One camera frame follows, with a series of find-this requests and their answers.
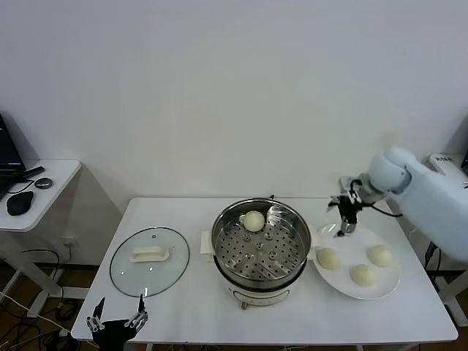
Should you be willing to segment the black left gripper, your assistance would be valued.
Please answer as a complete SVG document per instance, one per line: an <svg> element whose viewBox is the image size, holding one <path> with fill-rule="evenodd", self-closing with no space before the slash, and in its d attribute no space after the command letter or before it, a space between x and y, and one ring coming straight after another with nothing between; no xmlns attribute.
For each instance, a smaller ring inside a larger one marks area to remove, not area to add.
<svg viewBox="0 0 468 351"><path fill-rule="evenodd" d="M137 335L148 320L148 312L143 299L140 295L137 313L129 320L101 321L105 298L94 307L91 316L86 318L86 323L93 336L93 341L98 346L124 346L129 340Z"/></svg>

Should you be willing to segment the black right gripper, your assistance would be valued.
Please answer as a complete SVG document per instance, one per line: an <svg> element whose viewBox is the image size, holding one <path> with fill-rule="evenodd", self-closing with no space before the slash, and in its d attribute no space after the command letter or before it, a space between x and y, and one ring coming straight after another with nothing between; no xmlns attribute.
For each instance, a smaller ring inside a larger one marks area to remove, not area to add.
<svg viewBox="0 0 468 351"><path fill-rule="evenodd" d="M355 190L341 193L339 196L332 196L328 202L326 211L336 209L341 216L341 224L337 237L344 237L354 233L358 213L363 210L363 202Z"/></svg>

